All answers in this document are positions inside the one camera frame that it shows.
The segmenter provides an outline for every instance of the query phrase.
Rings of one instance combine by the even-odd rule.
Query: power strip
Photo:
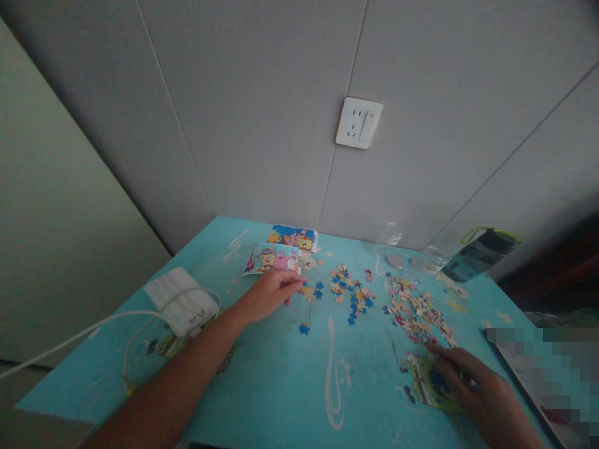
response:
[[[144,287],[177,337],[195,336],[201,326],[218,315],[220,306],[182,267],[177,267]]]

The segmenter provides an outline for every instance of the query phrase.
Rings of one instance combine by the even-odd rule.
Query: electrical outlet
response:
[[[370,148],[382,108],[382,103],[346,97],[335,142],[363,150]]]

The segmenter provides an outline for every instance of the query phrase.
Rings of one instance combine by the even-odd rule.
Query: clear plastic cup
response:
[[[410,259],[410,265],[425,274],[437,274],[447,265],[450,257],[437,246],[427,246],[418,255]]]
[[[402,257],[393,251],[394,248],[399,247],[402,237],[403,234],[399,232],[395,223],[388,222],[381,229],[379,236],[374,242],[374,255],[395,268],[403,268],[404,261]]]

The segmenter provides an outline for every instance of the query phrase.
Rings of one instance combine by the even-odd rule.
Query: green water bottle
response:
[[[485,233],[472,241],[482,229]],[[451,258],[443,273],[457,282],[470,281],[518,248],[521,242],[518,237],[501,229],[478,226],[462,237],[461,243],[466,246]]]

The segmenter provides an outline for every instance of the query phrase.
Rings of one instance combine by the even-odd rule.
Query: blue table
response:
[[[257,279],[242,277],[247,257],[264,243],[272,225],[219,216],[152,278],[184,267],[202,286],[219,292],[230,307]],[[462,447],[477,444],[478,435],[459,413],[425,405],[427,395],[415,382],[411,360],[427,363],[423,346],[413,343],[393,324],[386,271],[369,244],[319,234],[316,269],[303,274],[308,285],[321,281],[322,298],[311,304],[300,294],[263,322],[253,324],[236,342],[228,368],[217,375],[185,432],[195,442],[223,447]],[[408,260],[415,252],[398,249]],[[353,325],[349,297],[335,301],[332,269],[345,264],[352,280],[376,295],[374,307]],[[364,270],[374,279],[367,282]],[[443,312],[458,343],[508,378],[480,333],[481,327],[533,325],[486,274],[464,285],[470,296],[456,306],[447,288],[426,278],[428,291]],[[154,310],[137,291],[116,312]],[[121,379],[127,342],[147,321],[144,316],[114,320],[83,343],[37,385],[17,408],[89,423],[103,422],[126,400]],[[309,332],[300,332],[303,322]],[[154,320],[131,346],[129,377],[137,385],[151,378],[167,358],[170,330]],[[451,402],[440,405],[452,408]],[[533,424],[548,447],[552,444]]]

